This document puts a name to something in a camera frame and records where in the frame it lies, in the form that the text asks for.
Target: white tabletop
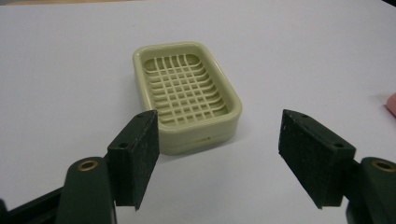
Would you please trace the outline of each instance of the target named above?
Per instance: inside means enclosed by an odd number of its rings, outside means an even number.
[[[235,137],[161,155],[119,223],[347,223],[318,210],[278,155],[282,109],[396,161],[396,8],[379,0],[144,1],[0,7],[0,198],[12,209],[104,156],[140,104],[132,54],[206,45],[244,106]]]

